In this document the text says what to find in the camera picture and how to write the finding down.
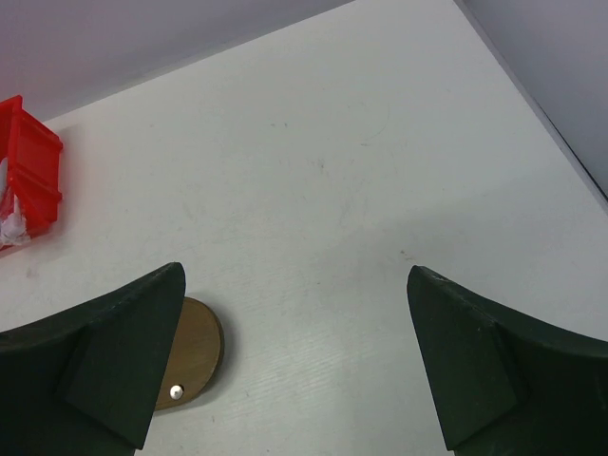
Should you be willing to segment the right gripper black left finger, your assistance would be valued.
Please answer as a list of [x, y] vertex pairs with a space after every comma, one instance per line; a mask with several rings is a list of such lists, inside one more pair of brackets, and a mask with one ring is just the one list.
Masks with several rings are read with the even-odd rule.
[[168, 263], [1, 334], [4, 455], [132, 455], [143, 448], [185, 294]]

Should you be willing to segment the red plastic divided bin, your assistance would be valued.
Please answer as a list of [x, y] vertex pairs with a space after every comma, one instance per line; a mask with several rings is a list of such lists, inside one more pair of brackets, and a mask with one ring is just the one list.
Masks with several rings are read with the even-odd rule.
[[9, 159], [9, 186], [20, 201], [30, 240], [58, 218], [63, 148], [59, 136], [24, 109], [22, 96], [1, 102], [1, 160]]

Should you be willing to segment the oval wooden tray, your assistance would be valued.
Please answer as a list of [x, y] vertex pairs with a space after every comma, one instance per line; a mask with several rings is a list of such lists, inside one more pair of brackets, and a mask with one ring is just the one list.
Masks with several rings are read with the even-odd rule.
[[195, 400], [207, 388], [224, 354], [224, 334], [214, 311], [192, 297], [183, 300], [155, 411]]

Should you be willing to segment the clear plastic bag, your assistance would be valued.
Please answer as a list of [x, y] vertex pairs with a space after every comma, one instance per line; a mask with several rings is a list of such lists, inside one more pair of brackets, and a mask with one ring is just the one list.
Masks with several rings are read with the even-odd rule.
[[1, 249], [20, 246], [30, 241], [21, 204], [9, 183], [9, 159], [1, 160]]

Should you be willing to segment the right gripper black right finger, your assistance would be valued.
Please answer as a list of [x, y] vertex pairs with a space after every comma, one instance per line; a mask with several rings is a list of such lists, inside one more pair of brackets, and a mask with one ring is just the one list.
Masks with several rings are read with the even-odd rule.
[[446, 448], [604, 455], [607, 344], [484, 298], [427, 267], [408, 304]]

